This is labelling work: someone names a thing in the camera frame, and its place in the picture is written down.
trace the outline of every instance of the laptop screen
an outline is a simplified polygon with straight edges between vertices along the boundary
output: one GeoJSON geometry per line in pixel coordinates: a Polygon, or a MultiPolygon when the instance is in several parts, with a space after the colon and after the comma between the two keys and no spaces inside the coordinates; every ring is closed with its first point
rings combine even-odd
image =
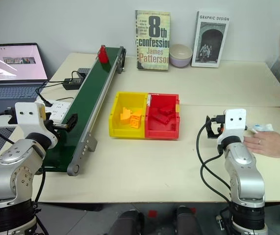
{"type": "Polygon", "coordinates": [[[47,80],[36,44],[0,45],[0,83],[47,80]]]}

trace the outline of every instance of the book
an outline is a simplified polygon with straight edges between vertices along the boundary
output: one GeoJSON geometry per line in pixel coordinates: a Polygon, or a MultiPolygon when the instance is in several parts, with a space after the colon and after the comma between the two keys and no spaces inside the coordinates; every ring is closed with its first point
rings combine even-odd
{"type": "Polygon", "coordinates": [[[168,70],[170,13],[135,11],[137,68],[168,70]]]}
{"type": "Polygon", "coordinates": [[[219,67],[230,17],[198,11],[191,66],[219,67]]]}

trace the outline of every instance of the power strip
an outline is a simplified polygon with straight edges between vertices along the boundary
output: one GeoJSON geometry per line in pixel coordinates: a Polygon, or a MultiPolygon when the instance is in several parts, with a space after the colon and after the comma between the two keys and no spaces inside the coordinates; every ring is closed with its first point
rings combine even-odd
{"type": "MultiPolygon", "coordinates": [[[[47,101],[51,103],[52,106],[45,107],[46,113],[51,113],[51,117],[50,117],[51,120],[57,123],[61,123],[71,103],[65,101],[53,100],[53,99],[48,99],[47,101]]],[[[41,99],[38,99],[36,103],[44,104],[41,99]]]]}

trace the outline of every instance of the green conveyor belt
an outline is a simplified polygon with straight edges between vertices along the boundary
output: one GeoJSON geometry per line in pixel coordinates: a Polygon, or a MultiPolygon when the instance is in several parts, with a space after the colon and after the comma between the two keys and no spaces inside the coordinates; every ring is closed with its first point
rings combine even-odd
{"type": "Polygon", "coordinates": [[[97,60],[92,67],[87,80],[82,85],[63,121],[63,123],[66,123],[72,114],[77,114],[78,122],[71,132],[60,132],[61,138],[57,146],[47,151],[44,159],[46,171],[67,172],[67,167],[72,160],[82,132],[117,58],[119,48],[107,47],[106,50],[109,63],[101,64],[97,60]]]}

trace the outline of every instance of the table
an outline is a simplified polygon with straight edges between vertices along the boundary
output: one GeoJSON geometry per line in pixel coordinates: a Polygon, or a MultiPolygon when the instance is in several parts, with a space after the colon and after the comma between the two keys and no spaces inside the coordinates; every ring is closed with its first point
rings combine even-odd
{"type": "MultiPolygon", "coordinates": [[[[94,59],[95,55],[72,53],[52,79],[63,80],[72,70],[93,64],[94,59]]],[[[222,62],[219,69],[170,67],[169,72],[138,71],[135,65],[135,58],[128,57],[125,72],[113,79],[93,129],[98,140],[96,151],[89,155],[76,177],[48,172],[41,202],[223,201],[206,188],[199,176],[201,164],[195,143],[206,115],[212,117],[222,114],[225,109],[245,107],[248,125],[272,123],[280,132],[280,85],[264,63],[222,62]],[[256,86],[248,92],[252,84],[256,86]],[[181,103],[179,139],[149,141],[109,137],[108,116],[117,91],[178,93],[181,103]]],[[[55,86],[44,89],[42,94],[45,98],[57,99],[75,96],[76,91],[55,86]]],[[[21,137],[21,129],[17,127],[11,139],[16,141],[21,137]]],[[[216,140],[207,140],[204,132],[200,150],[204,160],[217,155],[216,140]]],[[[257,168],[265,181],[266,201],[280,201],[280,159],[256,156],[257,168]]],[[[210,163],[209,167],[229,181],[223,157],[210,163]]],[[[208,175],[205,178],[219,191],[228,194],[227,188],[216,179],[208,175]]],[[[34,178],[33,197],[40,181],[40,176],[34,178]]]]}

